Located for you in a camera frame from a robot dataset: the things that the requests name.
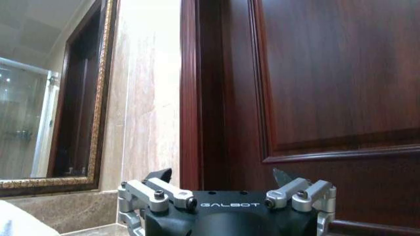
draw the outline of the door panel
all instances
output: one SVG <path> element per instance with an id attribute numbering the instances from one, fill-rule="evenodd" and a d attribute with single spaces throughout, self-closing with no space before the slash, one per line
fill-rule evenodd
<path id="1" fill-rule="evenodd" d="M 417 144 L 420 1 L 257 5 L 269 154 Z"/>

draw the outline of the marble countertop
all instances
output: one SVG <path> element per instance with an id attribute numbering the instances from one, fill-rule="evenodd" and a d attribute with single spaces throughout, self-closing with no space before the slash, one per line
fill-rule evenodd
<path id="1" fill-rule="evenodd" d="M 69 232 L 62 236 L 128 236 L 126 227 L 120 224 L 105 225 L 92 229 Z"/>

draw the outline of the screw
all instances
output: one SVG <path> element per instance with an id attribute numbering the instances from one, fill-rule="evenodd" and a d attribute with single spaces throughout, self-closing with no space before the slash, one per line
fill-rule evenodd
<path id="1" fill-rule="evenodd" d="M 274 205 L 276 205 L 270 199 L 265 199 L 264 204 L 265 204 L 268 209 L 274 208 Z"/>
<path id="2" fill-rule="evenodd" d="M 304 190 L 298 190 L 296 192 L 296 195 L 301 198 L 301 199 L 306 199 L 308 198 L 308 192 Z"/>
<path id="3" fill-rule="evenodd" d="M 197 199 L 189 198 L 186 201 L 186 210 L 193 211 L 197 206 Z"/>
<path id="4" fill-rule="evenodd" d="M 165 198 L 165 194 L 164 194 L 162 190 L 156 190 L 154 191 L 154 199 L 161 200 L 164 198 Z"/>

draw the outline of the shower enclosure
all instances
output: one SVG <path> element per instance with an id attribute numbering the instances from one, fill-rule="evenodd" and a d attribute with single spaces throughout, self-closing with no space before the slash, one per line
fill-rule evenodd
<path id="1" fill-rule="evenodd" d="M 0 58 L 0 179 L 45 177 L 58 73 Z"/>

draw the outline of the glass shower door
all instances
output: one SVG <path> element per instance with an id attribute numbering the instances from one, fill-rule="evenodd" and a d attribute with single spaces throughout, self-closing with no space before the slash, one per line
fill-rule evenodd
<path id="1" fill-rule="evenodd" d="M 46 75 L 0 60 L 0 179 L 30 177 Z"/>

